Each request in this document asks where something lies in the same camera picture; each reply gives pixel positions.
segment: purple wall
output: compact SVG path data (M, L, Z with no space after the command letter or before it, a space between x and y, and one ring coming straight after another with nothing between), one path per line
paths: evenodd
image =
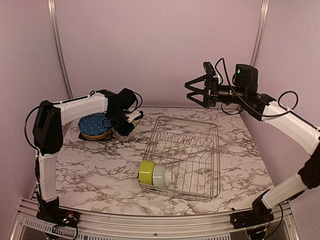
M134 89L145 106L190 106L184 83L204 61L249 63L261 1L57 0L63 53L76 96Z
M277 98L286 90L299 94L296 113L320 125L320 1L270 2L258 59L259 92ZM275 185L297 172L309 159L279 130L243 115ZM320 189L307 190L291 202L301 239L320 236Z
M0 1L0 22L0 239L6 240L22 197L29 198L36 185L25 117L42 100L67 95L47 2Z

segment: white marble surface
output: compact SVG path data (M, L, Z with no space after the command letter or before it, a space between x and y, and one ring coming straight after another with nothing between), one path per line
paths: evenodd
M144 118L130 142L78 139L74 122L59 152L56 188L60 205L127 215L197 215L250 208L272 186L260 153L239 115L219 109L142 108ZM160 115L218 125L221 192L209 202L187 201L142 192L137 175L156 119Z

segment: black cable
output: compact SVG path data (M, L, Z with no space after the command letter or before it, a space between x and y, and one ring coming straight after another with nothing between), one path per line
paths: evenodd
M235 74L233 74L233 76L232 76L232 84L235 86L236 84L235 84Z
M282 224L282 220L284 219L284 210L280 204L279 204L279 207L281 208L281 219L280 219L279 225L275 228L275 230L269 236L266 236L264 240L270 238L278 230L278 228L280 228Z
M137 92L135 92L135 91L134 91L133 93L136 94L136 95L138 95L138 96L140 97L140 99L141 99L141 102L140 102L139 106L137 107L137 109L138 109L138 108L141 107L142 103L144 102L144 99L142 98L142 96L141 96L139 93L137 93Z
M296 108L296 106L298 105L298 101L299 101L299 97L298 97L298 94L295 92L295 91L285 91L284 93L282 93L281 95L280 95L280 97L278 98L278 105L281 107L281 108L283 108L284 110L288 110L287 108L285 108L284 106L282 106L282 104L280 103L280 100L281 100L281 98L284 96L284 95L286 95L286 94L294 94L295 95L295 97L296 97L296 101L295 101L295 105L293 106L293 108L292 108L292 110L293 109L295 109Z
M75 237L72 240L76 240L79 234L79 230L77 226L75 227L75 230L76 230Z
M240 110L240 111L235 112L235 113L229 113L229 112L227 112L226 110L224 110L224 108L223 108L223 104L225 104L225 103L224 103L224 102L223 102L223 103L221 103L221 110L222 110L222 112L224 112L224 113L225 113L225 114L227 114L227 115L232 116L232 115L237 115L237 114L240 114L240 113L242 113L242 112L243 112L243 108L241 107L241 110Z
M133 110L131 110L131 111L124 111L126 114L132 114L135 110L137 110L138 108L140 108L141 107L141 105L142 105L142 103L143 103L143 101L144 101L144 99L142 98L142 96L139 94L139 93L137 93L137 92L135 92L135 91L133 91L133 93L135 94L135 95L138 95L139 97L140 97L140 99L141 99L141 102L140 102L140 104L138 105L138 99L136 99L135 100L135 108L133 109Z
M96 91L95 90L92 90L90 93L89 93L89 96L91 97L93 94L95 94ZM65 103L69 103L69 102L73 102L73 101L76 101L76 100L80 100L80 99L86 99L88 96L81 96L81 97L77 97L77 98L72 98L72 99L68 99L68 100L64 100L62 102L57 102L56 104L65 104Z
M214 65L214 67L215 67L215 69L216 69L217 73L218 73L218 74L220 75L220 77L221 77L221 83L220 83L220 85L224 83L224 78L222 77L221 73L219 72L219 70L218 70L217 66L218 66L218 64L221 62L221 60L222 60L222 59L223 59L223 57L222 57L222 58L220 58L220 59L215 63L215 65Z
M225 59L222 57L222 62L223 62L223 68L224 68L224 73L225 73L225 76L226 76L226 80L228 82L228 85L229 87L231 88L231 90L234 92L234 94L241 100L241 102L243 102L247 107L249 107L252 111L254 111L256 114L258 114L259 116L261 117L264 117L264 118L277 118L277 117L281 117L281 116L284 116L284 115L287 115L289 113L292 113L291 110L289 111L286 111L284 113L281 113L281 114L275 114L275 115L264 115L264 114L261 114L260 112L256 111L253 107L251 107L245 100L242 99L242 97L239 96L239 94L236 92L236 90L232 87L231 83L230 83L230 80L229 80L229 76L228 76L228 71L227 71L227 67L226 67L226 62L225 62Z
M315 125L313 125L312 123L310 123L309 121L305 120L303 117L299 116L298 114L296 114L295 112L293 112L292 110L294 110L296 108L296 106L298 105L298 102L299 102L299 97L298 97L298 94L295 92L295 91L286 91L284 93L281 94L281 96L278 98L277 100L277 103L278 105L283 108L284 110L286 110L286 112L284 113L281 113L281 114L276 114L276 115L264 115L264 114L261 114L259 112L257 112L254 108L252 108L248 103L246 103L245 100L243 100L239 95L238 93L234 90L234 88L231 86L230 84L230 80L229 80L229 76L228 76L228 72L227 72L227 68L226 68L226 63L225 63L225 59L222 57L221 58L222 61L223 61L223 67L224 67L224 72L225 72L225 75L226 75L226 80L228 82L228 85L229 87L231 88L231 90L235 93L235 95L245 104L247 105L252 111L254 111L256 114L262 116L262 117L265 117L265 118L276 118L276 117L281 117L281 116L284 116L284 115L287 115L289 113L295 115L297 118L299 118L301 121L305 122L306 124L308 124L309 126L311 126L313 129L317 130L318 132L320 132L320 129L318 129ZM291 108L291 110L287 111L288 109L285 108L284 106L282 106L282 104L280 103L280 100L281 98L286 95L286 94L289 94L289 93L293 93L295 96L296 96L296 101L295 101L295 104L293 106L293 108Z
M39 108L41 108L41 107L45 107L45 106L48 106L48 105L39 105L39 106L36 106L35 108L33 108L33 109L29 112L29 114L26 116L25 121L24 121L24 137L25 137L27 143L28 143L33 149L37 149L37 147L34 146L34 145L30 142L30 140L29 140L29 138L28 138L28 134L27 134L27 123L28 123L28 120L29 120L30 115L31 115L35 110L37 110L37 109L39 109Z

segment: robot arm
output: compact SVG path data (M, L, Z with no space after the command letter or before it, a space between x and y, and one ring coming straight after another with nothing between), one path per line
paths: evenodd
M135 93L124 88L118 94L99 90L88 96L55 103L46 100L40 104L32 131L37 157L37 198L40 203L37 218L70 227L75 227L78 222L77 212L68 213L69 219L59 208L56 191L56 162L63 145L62 126L91 114L106 112L112 127L121 136L128 136L135 128L132 121L143 117L143 112L138 111L137 107L128 111L134 102L138 106Z
M187 98L205 108L215 106L217 103L239 104L258 121L274 126L295 140L311 156L298 173L259 196L252 203L252 210L231 215L231 223L235 229L239 229L263 224L267 219L274 220L271 208L298 197L306 189L320 185L320 132L318 127L305 121L292 110L279 105L279 101L277 102L273 97L257 93L258 70L256 68L237 64L232 78L234 86L231 86L225 61L223 58L222 60L228 85L220 84L221 75L216 66L212 66L210 62L204 62L206 74L185 83L185 87L192 91L187 94ZM191 86L199 82L204 82L204 89ZM203 101L194 98L196 95L202 95Z

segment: dish rack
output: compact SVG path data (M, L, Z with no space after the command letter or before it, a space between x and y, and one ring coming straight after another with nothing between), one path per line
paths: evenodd
M169 188L141 182L139 185L147 193L210 201L221 190L219 153L214 123L159 116L143 159L165 164L175 173L175 182Z

